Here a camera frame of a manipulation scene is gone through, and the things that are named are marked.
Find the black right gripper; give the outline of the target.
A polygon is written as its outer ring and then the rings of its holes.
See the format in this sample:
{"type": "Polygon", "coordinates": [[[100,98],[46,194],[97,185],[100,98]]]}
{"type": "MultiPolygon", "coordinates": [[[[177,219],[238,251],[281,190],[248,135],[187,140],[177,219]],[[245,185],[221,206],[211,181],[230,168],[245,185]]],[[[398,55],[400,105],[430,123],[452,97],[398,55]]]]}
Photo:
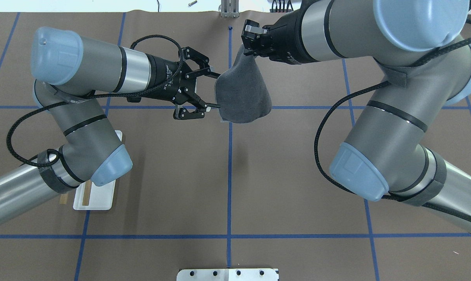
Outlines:
{"type": "Polygon", "coordinates": [[[310,55],[301,38],[302,21],[301,11],[287,13],[273,25],[262,27],[258,22],[246,19],[241,33],[243,54],[290,65],[310,63],[310,55]]]}

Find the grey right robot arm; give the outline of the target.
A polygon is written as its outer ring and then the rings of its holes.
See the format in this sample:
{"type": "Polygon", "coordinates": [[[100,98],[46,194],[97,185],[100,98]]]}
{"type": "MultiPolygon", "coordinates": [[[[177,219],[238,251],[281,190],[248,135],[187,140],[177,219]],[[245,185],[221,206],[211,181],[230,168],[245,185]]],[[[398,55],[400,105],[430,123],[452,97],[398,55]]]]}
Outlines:
{"type": "Polygon", "coordinates": [[[471,94],[471,0],[304,0],[271,25],[246,20],[246,55],[307,64],[373,57],[384,80],[330,165],[370,201],[422,206],[471,234],[471,176],[421,145],[439,111],[471,94]]]}

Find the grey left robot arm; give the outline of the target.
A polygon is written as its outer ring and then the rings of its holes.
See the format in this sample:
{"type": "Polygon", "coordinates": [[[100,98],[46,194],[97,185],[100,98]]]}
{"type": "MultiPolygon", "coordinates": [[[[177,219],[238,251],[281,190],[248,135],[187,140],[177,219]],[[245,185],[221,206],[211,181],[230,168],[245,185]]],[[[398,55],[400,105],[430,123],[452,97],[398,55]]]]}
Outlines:
{"type": "Polygon", "coordinates": [[[209,58],[160,34],[125,48],[70,30],[40,27],[32,41],[30,69],[40,108],[20,117],[7,133],[7,149],[21,165],[0,177],[0,225],[87,180],[103,186],[132,169],[98,98],[168,101],[175,105],[176,120],[202,119],[209,109],[220,108],[196,93],[198,77],[219,78],[209,58]],[[23,121],[45,111],[67,144],[23,158],[13,148],[13,134],[23,121]]]}

